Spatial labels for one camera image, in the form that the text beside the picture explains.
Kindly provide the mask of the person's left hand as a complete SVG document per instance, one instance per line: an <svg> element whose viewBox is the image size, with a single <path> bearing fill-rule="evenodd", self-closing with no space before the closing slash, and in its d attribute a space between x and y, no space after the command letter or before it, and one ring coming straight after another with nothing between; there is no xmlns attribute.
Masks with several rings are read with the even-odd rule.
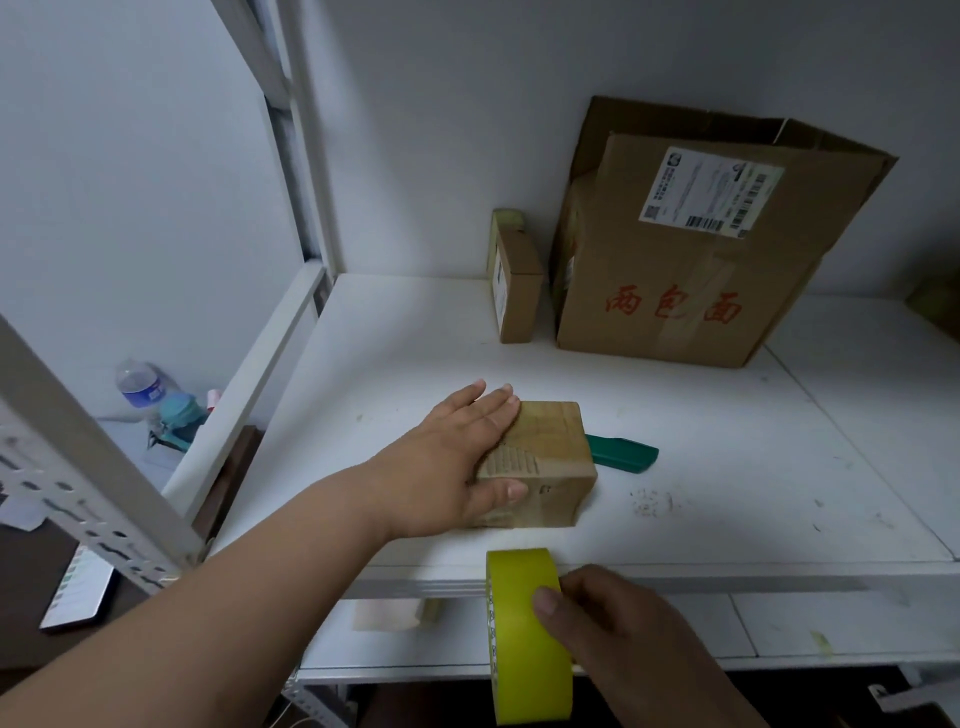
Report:
<svg viewBox="0 0 960 728"><path fill-rule="evenodd" d="M486 392L477 380L450 394L413 429L356 469L370 513L388 541L466 528L504 506L470 506L469 488L496 444L473 444L458 411Z"/></svg>

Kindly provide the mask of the person's right hand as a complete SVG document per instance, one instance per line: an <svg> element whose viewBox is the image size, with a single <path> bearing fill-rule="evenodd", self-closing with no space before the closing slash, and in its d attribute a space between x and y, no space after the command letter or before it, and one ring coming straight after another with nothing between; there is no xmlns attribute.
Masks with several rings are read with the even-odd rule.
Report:
<svg viewBox="0 0 960 728"><path fill-rule="evenodd" d="M601 627L596 658L573 660L623 728L769 728L654 590L588 564L560 577L558 591Z"/></svg>

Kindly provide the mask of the yellow tape roll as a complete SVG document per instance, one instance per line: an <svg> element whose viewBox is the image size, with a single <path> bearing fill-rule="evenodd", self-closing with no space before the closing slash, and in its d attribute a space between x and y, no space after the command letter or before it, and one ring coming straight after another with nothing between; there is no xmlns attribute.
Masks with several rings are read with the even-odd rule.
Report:
<svg viewBox="0 0 960 728"><path fill-rule="evenodd" d="M573 706L573 662L533 611L537 588L560 589L546 548L486 553L486 622L498 726L565 722Z"/></svg>

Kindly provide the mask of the small brown cardboard box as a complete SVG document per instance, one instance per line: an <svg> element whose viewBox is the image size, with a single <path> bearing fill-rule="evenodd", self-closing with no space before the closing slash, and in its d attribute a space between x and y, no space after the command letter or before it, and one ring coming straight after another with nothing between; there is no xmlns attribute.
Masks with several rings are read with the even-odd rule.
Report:
<svg viewBox="0 0 960 728"><path fill-rule="evenodd" d="M473 528L573 527L597 480L578 403L522 401L516 420L476 472L477 482L497 479L521 481L528 492L478 517Z"/></svg>

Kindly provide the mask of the person's left forearm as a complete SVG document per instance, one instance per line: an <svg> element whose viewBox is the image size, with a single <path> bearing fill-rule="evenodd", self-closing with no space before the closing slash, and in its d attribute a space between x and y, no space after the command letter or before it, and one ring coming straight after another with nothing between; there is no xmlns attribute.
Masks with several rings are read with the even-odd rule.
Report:
<svg viewBox="0 0 960 728"><path fill-rule="evenodd" d="M0 698L0 728L260 722L390 527L370 464L308 487Z"/></svg>

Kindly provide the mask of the narrow upright cardboard box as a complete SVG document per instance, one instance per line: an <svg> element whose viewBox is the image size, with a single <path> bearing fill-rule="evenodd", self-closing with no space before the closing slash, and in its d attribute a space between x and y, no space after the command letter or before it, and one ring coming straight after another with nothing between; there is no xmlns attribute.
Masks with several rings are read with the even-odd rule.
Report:
<svg viewBox="0 0 960 728"><path fill-rule="evenodd" d="M486 273L502 344L532 340L545 270L521 211L491 213Z"/></svg>

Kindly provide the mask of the green utility knife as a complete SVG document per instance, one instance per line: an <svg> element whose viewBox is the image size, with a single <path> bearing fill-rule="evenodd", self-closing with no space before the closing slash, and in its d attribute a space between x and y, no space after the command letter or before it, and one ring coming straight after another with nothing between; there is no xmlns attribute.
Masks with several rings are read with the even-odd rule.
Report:
<svg viewBox="0 0 960 728"><path fill-rule="evenodd" d="M660 450L649 444L624 438L609 438L593 434L585 436L593 463L621 472L639 475L648 471L658 460Z"/></svg>

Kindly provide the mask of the large labelled cardboard box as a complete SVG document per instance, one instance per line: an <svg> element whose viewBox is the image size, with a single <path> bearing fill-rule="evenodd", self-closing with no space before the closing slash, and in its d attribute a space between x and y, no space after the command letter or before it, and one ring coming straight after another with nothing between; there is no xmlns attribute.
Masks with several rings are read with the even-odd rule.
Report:
<svg viewBox="0 0 960 728"><path fill-rule="evenodd" d="M898 160L794 118L593 96L550 254L557 345L744 367Z"/></svg>

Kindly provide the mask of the teal tape dispenser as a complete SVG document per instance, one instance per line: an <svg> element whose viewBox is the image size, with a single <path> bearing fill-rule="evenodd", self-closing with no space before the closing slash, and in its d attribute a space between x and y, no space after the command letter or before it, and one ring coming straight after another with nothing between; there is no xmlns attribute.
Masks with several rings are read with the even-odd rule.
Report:
<svg viewBox="0 0 960 728"><path fill-rule="evenodd" d="M210 412L195 395L168 392L159 402L150 424L151 442L185 454L209 417Z"/></svg>

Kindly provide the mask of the clear plastic water bottle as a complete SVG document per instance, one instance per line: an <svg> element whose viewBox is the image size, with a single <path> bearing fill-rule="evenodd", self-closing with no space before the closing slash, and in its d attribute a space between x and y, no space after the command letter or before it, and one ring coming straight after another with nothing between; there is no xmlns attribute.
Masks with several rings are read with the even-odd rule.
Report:
<svg viewBox="0 0 960 728"><path fill-rule="evenodd" d="M163 376L151 364L126 358L114 369L114 383L135 410L158 407L169 393Z"/></svg>

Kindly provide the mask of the white metal shelf rack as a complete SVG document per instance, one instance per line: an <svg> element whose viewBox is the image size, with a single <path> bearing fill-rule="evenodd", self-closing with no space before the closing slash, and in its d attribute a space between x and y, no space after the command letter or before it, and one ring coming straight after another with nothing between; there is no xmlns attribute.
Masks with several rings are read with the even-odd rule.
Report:
<svg viewBox="0 0 960 728"><path fill-rule="evenodd" d="M891 299L799 295L739 369L562 350L548 305L501 345L494 209L545 249L588 103L752 116L778 62L880 4L771 0L0 0L0 477L139 590L253 415L218 552L475 377L659 448L603 467L578 523L379 553L348 600L438 598L433 633L351 637L293 688L474 676L485 562L545 547L680 604L722 666L960 665L960 345ZM114 383L149 363L209 417L186 453ZM7 416L16 408L14 423Z"/></svg>

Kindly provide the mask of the white paper sheet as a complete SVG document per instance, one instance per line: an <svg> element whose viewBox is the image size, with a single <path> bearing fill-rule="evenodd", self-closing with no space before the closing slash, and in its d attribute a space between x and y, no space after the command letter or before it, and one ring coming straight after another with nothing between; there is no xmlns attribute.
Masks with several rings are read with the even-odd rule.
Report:
<svg viewBox="0 0 960 728"><path fill-rule="evenodd" d="M0 489L0 528L30 533L41 528L46 520L43 506L35 499Z"/></svg>

